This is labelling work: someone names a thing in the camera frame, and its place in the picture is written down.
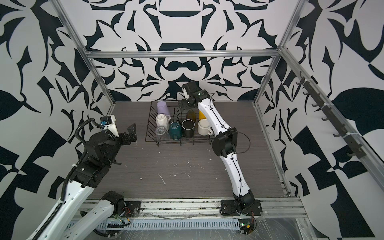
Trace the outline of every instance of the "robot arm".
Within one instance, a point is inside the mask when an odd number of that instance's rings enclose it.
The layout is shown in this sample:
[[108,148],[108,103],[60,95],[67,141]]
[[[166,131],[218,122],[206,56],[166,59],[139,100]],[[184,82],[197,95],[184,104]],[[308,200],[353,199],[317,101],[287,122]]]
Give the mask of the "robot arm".
[[[99,125],[92,118],[76,129],[75,136],[84,144],[84,153],[68,174],[60,200],[28,240],[84,239],[104,219],[122,214],[124,197],[110,191],[102,197],[90,214],[64,232],[81,204],[108,173],[111,164],[121,165],[115,160],[120,147],[137,140],[136,124],[127,128],[128,133],[118,134],[115,120],[113,115],[105,116],[101,118]],[[78,133],[90,122],[103,130],[92,135],[89,141],[85,141]]]
[[237,202],[237,211],[242,214],[251,212],[255,198],[241,172],[237,162],[237,130],[231,128],[214,106],[206,90],[197,87],[195,82],[183,85],[185,99],[179,101],[182,111],[198,108],[210,123],[215,139],[212,142],[214,153],[223,161],[232,183],[232,191]]

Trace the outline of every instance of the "white mug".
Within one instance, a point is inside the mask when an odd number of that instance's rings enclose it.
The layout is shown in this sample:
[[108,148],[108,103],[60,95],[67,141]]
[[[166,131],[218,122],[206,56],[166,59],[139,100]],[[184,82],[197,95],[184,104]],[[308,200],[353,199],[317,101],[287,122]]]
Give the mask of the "white mug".
[[164,113],[161,113],[156,117],[156,124],[157,126],[164,126],[167,130],[169,130],[169,120],[170,120],[169,115],[165,115]]
[[206,136],[206,135],[211,136],[214,133],[214,131],[211,128],[211,125],[206,119],[201,119],[199,121],[199,127],[197,128],[197,132],[202,136]]

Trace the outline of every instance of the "dish rack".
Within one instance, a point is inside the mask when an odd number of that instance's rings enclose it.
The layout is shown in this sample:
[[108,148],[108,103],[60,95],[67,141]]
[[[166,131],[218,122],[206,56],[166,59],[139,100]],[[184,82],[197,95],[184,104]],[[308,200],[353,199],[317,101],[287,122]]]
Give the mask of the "dish rack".
[[[165,101],[167,103],[169,112],[170,112],[170,123],[173,121],[177,121],[180,124],[182,123],[183,120],[186,119],[187,113],[181,113],[179,109],[179,105],[176,100],[170,100],[170,101]],[[195,121],[195,134],[192,138],[186,138],[184,136],[181,137],[181,139],[172,139],[170,138],[169,140],[157,140],[156,138],[156,116],[157,114],[157,103],[158,101],[152,101],[151,106],[149,108],[149,117],[148,117],[148,124],[147,124],[147,132],[145,136],[145,141],[146,142],[156,142],[157,146],[160,144],[180,144],[182,143],[192,143],[193,145],[195,143],[200,143],[200,142],[207,142],[209,144],[212,143],[214,140],[215,136],[201,136],[197,132],[198,128],[198,122],[199,122],[199,110],[197,108],[193,108],[192,110],[196,114],[196,121]]]

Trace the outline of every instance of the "mug handle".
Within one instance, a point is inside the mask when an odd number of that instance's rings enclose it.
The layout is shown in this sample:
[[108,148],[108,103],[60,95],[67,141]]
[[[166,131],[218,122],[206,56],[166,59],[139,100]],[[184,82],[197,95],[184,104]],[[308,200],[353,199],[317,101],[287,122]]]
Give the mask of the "mug handle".
[[212,130],[212,128],[209,128],[208,129],[208,135],[209,136],[212,136],[214,134],[214,131]]

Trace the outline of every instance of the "gray wood floor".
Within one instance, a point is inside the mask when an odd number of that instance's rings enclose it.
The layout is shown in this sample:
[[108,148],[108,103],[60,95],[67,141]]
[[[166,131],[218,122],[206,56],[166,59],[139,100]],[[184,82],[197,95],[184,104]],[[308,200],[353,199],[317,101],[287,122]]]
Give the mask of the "gray wood floor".
[[[98,199],[110,190],[126,198],[233,197],[225,166],[209,143],[158,147],[154,142],[145,142],[150,104],[116,103],[113,114],[119,132],[135,122],[137,142],[121,147],[116,160],[122,165],[112,165],[89,198]],[[239,154],[238,161],[255,197],[284,196],[251,102],[216,102],[215,106],[231,127],[251,139],[251,148]],[[247,147],[248,139],[239,134],[237,151]]]

